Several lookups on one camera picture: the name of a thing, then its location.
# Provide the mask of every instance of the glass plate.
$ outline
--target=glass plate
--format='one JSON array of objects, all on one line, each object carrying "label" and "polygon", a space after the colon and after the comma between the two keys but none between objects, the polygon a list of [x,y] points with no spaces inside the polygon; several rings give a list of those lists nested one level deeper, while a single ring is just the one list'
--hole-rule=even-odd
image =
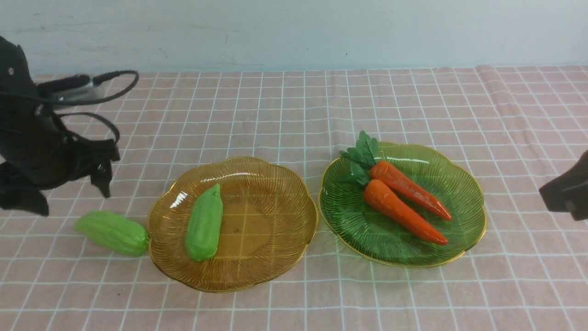
[{"label": "glass plate", "polygon": [[[219,247],[195,262],[185,250],[196,198],[220,184]],[[315,234],[318,211],[303,180],[287,168],[237,157],[182,175],[149,213],[149,253],[168,277],[204,292],[234,292],[290,270]]]},{"label": "glass plate", "polygon": [[437,197],[453,216],[445,221],[403,199],[443,233],[438,246],[416,238],[363,202],[363,191],[337,182],[350,173],[349,161],[338,158],[326,169],[319,207],[331,230],[363,257],[394,266],[425,268],[456,260],[484,235],[484,196],[477,181],[441,153],[422,145],[380,143],[376,160],[388,160],[412,181]]}]

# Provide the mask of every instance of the gold plate rim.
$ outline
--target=gold plate rim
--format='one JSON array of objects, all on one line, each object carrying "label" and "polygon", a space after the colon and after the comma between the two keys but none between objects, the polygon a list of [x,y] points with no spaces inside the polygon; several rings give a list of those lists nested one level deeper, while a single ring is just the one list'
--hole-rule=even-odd
[{"label": "gold plate rim", "polygon": [[[174,188],[176,185],[180,185],[180,183],[179,183],[179,182],[180,182],[180,180],[182,179],[182,177],[184,177],[184,176],[188,175],[190,172],[192,172],[192,171],[194,171],[194,170],[196,170],[197,168],[200,168],[200,167],[204,167],[204,166],[214,166],[214,165],[220,165],[220,164],[222,164],[222,163],[225,163],[225,162],[228,162],[228,161],[235,161],[235,160],[238,160],[238,159],[244,159],[244,160],[252,160],[252,161],[257,161],[257,162],[265,163],[265,164],[267,164],[267,165],[268,165],[268,166],[270,166],[270,167],[282,168],[282,169],[284,169],[285,171],[288,171],[288,172],[292,173],[292,174],[295,176],[295,178],[297,178],[298,180],[300,180],[300,182],[302,183],[302,185],[303,185],[303,186],[304,186],[304,188],[305,188],[306,198],[307,198],[307,199],[308,199],[308,200],[309,200],[309,201],[312,203],[312,206],[313,206],[313,208],[315,209],[315,223],[314,223],[314,226],[313,226],[312,235],[311,235],[311,236],[310,236],[310,238],[309,238],[309,239],[306,241],[306,243],[305,243],[305,245],[304,245],[304,248],[302,248],[302,249],[300,250],[300,253],[298,254],[298,258],[297,258],[297,259],[296,259],[294,262],[292,262],[292,263],[291,263],[291,264],[290,264],[290,265],[289,265],[287,268],[285,268],[285,271],[284,271],[284,272],[282,272],[281,274],[279,274],[279,275],[277,275],[277,276],[275,276],[275,277],[273,277],[273,278],[270,278],[270,279],[267,279],[267,280],[264,280],[264,281],[261,281],[261,282],[253,282],[253,283],[251,283],[251,284],[248,284],[248,285],[246,285],[246,286],[241,286],[241,287],[238,287],[238,288],[234,288],[234,289],[228,289],[228,290],[208,290],[208,289],[203,289],[203,288],[200,288],[200,287],[197,287],[197,286],[193,286],[193,285],[191,285],[191,284],[188,284],[188,283],[182,282],[182,281],[180,281],[180,280],[177,280],[177,279],[175,279],[175,278],[171,277],[171,276],[170,276],[170,275],[169,275],[167,272],[163,271],[163,270],[162,270],[162,269],[159,267],[159,265],[157,264],[156,260],[153,258],[153,250],[152,250],[152,246],[151,246],[151,231],[150,231],[150,226],[149,226],[149,225],[150,225],[150,223],[151,223],[151,222],[150,222],[150,219],[152,218],[152,214],[153,214],[153,211],[154,211],[155,207],[158,205],[158,203],[159,203],[159,202],[160,202],[160,201],[161,201],[163,198],[165,198],[165,196],[166,196],[166,195],[168,195],[168,194],[169,194],[169,193],[170,193],[170,192],[173,190],[173,188]],[[290,271],[292,268],[294,268],[294,266],[295,266],[295,265],[297,265],[297,264],[300,262],[300,260],[302,260],[302,258],[303,258],[303,257],[304,257],[304,255],[306,254],[306,251],[308,250],[308,246],[310,245],[310,242],[311,242],[311,241],[312,241],[312,240],[315,238],[315,236],[316,236],[316,230],[317,230],[317,228],[318,228],[318,225],[319,225],[319,219],[320,219],[320,216],[319,216],[319,208],[318,208],[317,204],[315,203],[314,199],[312,198],[312,195],[311,195],[311,193],[310,193],[310,191],[309,191],[309,189],[308,189],[308,186],[306,185],[306,182],[304,181],[304,179],[303,179],[301,176],[299,176],[298,174],[296,174],[296,173],[295,173],[293,170],[291,170],[291,169],[289,169],[289,168],[287,168],[287,167],[284,167],[283,165],[279,165],[279,164],[272,164],[272,163],[270,163],[270,162],[267,162],[267,161],[265,161],[265,160],[263,160],[263,159],[261,159],[261,158],[257,158],[257,157],[249,157],[249,156],[237,156],[237,157],[227,158],[227,159],[225,159],[225,160],[222,160],[222,161],[220,161],[220,162],[215,162],[215,163],[208,163],[208,164],[202,164],[202,165],[199,165],[199,166],[197,166],[197,167],[194,167],[194,168],[192,168],[192,169],[190,169],[190,170],[188,170],[188,171],[184,172],[184,173],[183,173],[181,176],[179,176],[179,177],[178,177],[178,179],[176,179],[176,180],[173,182],[173,184],[172,184],[172,185],[169,187],[169,190],[167,190],[165,193],[163,193],[163,194],[162,194],[162,195],[161,195],[161,196],[160,196],[160,197],[159,197],[159,198],[158,198],[158,199],[157,199],[157,200],[156,200],[156,201],[153,203],[153,206],[152,206],[152,207],[151,207],[151,209],[149,210],[149,214],[148,214],[148,216],[147,216],[147,226],[146,226],[147,233],[149,234],[149,257],[151,258],[151,261],[153,262],[153,264],[155,265],[155,267],[156,267],[156,268],[157,268],[157,269],[158,269],[158,270],[159,270],[161,273],[163,273],[163,274],[164,274],[166,277],[168,277],[168,278],[170,278],[170,279],[173,279],[174,281],[176,281],[176,282],[178,282],[178,283],[182,283],[182,284],[184,284],[185,286],[188,286],[188,287],[190,287],[190,288],[192,288],[192,289],[195,289],[195,290],[197,290],[197,291],[200,291],[200,292],[205,292],[205,293],[234,293],[234,292],[239,292],[239,291],[243,291],[243,290],[250,289],[250,288],[252,288],[252,287],[255,287],[255,286],[257,286],[257,285],[262,285],[262,284],[265,284],[265,283],[271,282],[272,280],[276,279],[276,278],[277,278],[277,277],[279,277],[279,276],[282,276],[282,275],[284,275],[285,273],[287,273],[288,271]]]},{"label": "gold plate rim", "polygon": [[473,244],[472,244],[470,247],[468,247],[467,249],[464,249],[463,251],[459,252],[458,254],[456,254],[455,256],[453,256],[451,259],[447,259],[447,260],[445,260],[445,261],[442,261],[442,262],[439,262],[439,263],[435,263],[435,264],[425,264],[425,265],[422,265],[422,266],[408,266],[408,265],[406,265],[406,264],[401,264],[401,263],[391,263],[391,262],[387,262],[387,261],[382,261],[382,260],[374,259],[374,258],[373,258],[373,257],[371,257],[371,256],[365,255],[365,254],[361,253],[360,251],[356,250],[354,247],[352,247],[352,246],[351,246],[351,245],[350,245],[348,242],[346,242],[346,241],[345,241],[345,240],[344,240],[344,239],[343,239],[343,238],[342,238],[342,237],[339,235],[339,233],[337,233],[337,232],[335,231],[335,229],[333,229],[333,227],[332,227],[332,226],[329,224],[329,222],[327,222],[327,220],[326,220],[326,217],[325,217],[325,212],[323,211],[323,208],[322,208],[322,207],[321,207],[321,205],[320,205],[320,196],[323,194],[323,191],[324,191],[324,189],[325,189],[325,188],[324,188],[324,185],[323,185],[323,183],[324,183],[324,179],[325,179],[325,175],[326,175],[326,173],[329,171],[329,169],[331,168],[331,166],[333,166],[333,164],[334,164],[335,162],[337,162],[337,161],[339,161],[339,160],[341,159],[341,157],[338,157],[338,158],[334,159],[333,161],[331,161],[331,163],[329,163],[329,165],[326,167],[325,171],[323,172],[323,176],[321,176],[321,178],[320,178],[320,190],[319,190],[319,196],[318,196],[318,198],[317,198],[316,200],[317,200],[317,204],[318,204],[318,207],[319,207],[319,210],[320,210],[320,215],[321,215],[321,217],[322,217],[323,221],[324,221],[324,222],[325,222],[325,224],[328,226],[328,228],[331,230],[331,232],[335,234],[335,236],[336,236],[336,237],[339,239],[339,241],[341,241],[341,242],[342,242],[342,243],[343,243],[345,246],[347,246],[347,248],[351,249],[351,251],[355,252],[356,254],[358,254],[359,256],[361,256],[361,257],[363,257],[363,258],[365,258],[365,259],[368,259],[368,260],[370,260],[370,261],[373,261],[373,262],[376,262],[376,263],[379,263],[379,264],[384,264],[384,265],[386,265],[386,266],[392,266],[392,267],[401,267],[401,268],[404,268],[404,269],[428,269],[428,268],[434,268],[434,267],[440,267],[440,266],[444,266],[444,265],[446,265],[446,264],[449,264],[449,263],[451,263],[451,262],[453,262],[453,261],[455,261],[455,260],[459,259],[459,258],[460,258],[460,257],[462,257],[462,256],[463,256],[463,255],[464,255],[464,254],[465,254],[467,251],[469,251],[470,249],[474,248],[474,246],[475,246],[475,245],[477,245],[477,244],[478,244],[478,243],[479,243],[479,242],[482,240],[482,238],[483,238],[483,237],[484,237],[484,235],[486,234],[486,230],[487,230],[487,228],[488,228],[488,213],[486,212],[486,208],[485,208],[485,203],[484,203],[484,202],[485,202],[485,199],[484,199],[484,194],[483,194],[482,186],[480,185],[480,183],[478,182],[478,180],[477,180],[477,179],[476,179],[474,176],[472,176],[472,175],[471,175],[469,172],[467,172],[465,169],[463,169],[463,168],[461,168],[459,165],[457,165],[457,164],[455,164],[455,163],[451,162],[451,160],[450,160],[450,159],[449,159],[447,156],[445,156],[443,153],[441,153],[441,152],[439,152],[439,151],[437,151],[437,150],[435,150],[435,149],[433,149],[433,148],[430,148],[430,147],[428,147],[428,146],[425,146],[425,145],[419,145],[419,144],[395,144],[395,143],[389,143],[389,142],[386,142],[386,141],[381,141],[381,142],[380,142],[380,145],[386,145],[386,146],[388,146],[388,147],[394,147],[394,146],[408,146],[408,147],[410,147],[410,146],[415,146],[415,147],[419,147],[419,148],[422,148],[422,147],[424,147],[424,148],[427,148],[427,149],[429,149],[429,150],[432,150],[432,151],[434,151],[434,152],[438,153],[438,154],[439,154],[439,155],[441,155],[443,158],[447,159],[447,161],[448,161],[448,162],[449,162],[451,165],[453,165],[454,167],[457,167],[457,168],[461,169],[461,170],[462,170],[462,171],[464,171],[466,174],[470,175],[470,177],[471,177],[472,179],[474,179],[474,182],[476,183],[476,185],[478,186],[478,189],[479,189],[479,190],[480,190],[480,192],[482,193],[482,211],[484,212],[484,228],[483,228],[483,229],[482,229],[482,231],[480,232],[480,235],[478,236],[478,238],[477,238],[477,239],[476,239],[476,240],[473,242]]}]

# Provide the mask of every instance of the tablecloth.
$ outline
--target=tablecloth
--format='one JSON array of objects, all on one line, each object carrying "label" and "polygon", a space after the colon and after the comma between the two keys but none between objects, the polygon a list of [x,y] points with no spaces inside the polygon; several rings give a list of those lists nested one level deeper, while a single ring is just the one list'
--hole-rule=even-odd
[{"label": "tablecloth", "polygon": [[[47,193],[47,218],[2,212],[0,329],[585,330],[588,223],[546,212],[537,190],[588,147],[587,70],[142,74],[123,98],[85,107],[122,133],[112,198],[86,179]],[[87,118],[67,123],[88,138],[107,133]],[[316,198],[326,166],[360,130],[433,147],[475,176],[489,218],[482,241],[446,266],[406,270],[357,256],[321,221],[291,271],[206,294],[166,278],[148,256],[117,256],[73,231],[96,209],[145,224],[182,173],[238,155],[292,169]]]}]

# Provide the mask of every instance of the bitter melon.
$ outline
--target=bitter melon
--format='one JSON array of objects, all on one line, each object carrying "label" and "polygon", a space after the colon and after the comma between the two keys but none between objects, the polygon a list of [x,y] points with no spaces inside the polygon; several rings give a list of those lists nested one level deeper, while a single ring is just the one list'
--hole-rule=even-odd
[{"label": "bitter melon", "polygon": [[149,236],[141,224],[110,211],[91,211],[80,217],[73,229],[121,255],[141,256],[149,247]]},{"label": "bitter melon", "polygon": [[209,260],[216,255],[222,216],[221,186],[215,184],[196,199],[188,221],[185,246],[192,260]]}]

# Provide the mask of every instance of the wall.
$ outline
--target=wall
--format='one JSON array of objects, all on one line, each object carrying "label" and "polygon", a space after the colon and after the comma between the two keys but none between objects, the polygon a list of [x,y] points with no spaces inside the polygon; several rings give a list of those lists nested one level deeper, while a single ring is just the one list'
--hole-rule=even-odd
[{"label": "wall", "polygon": [[586,0],[6,0],[35,73],[588,62]]}]

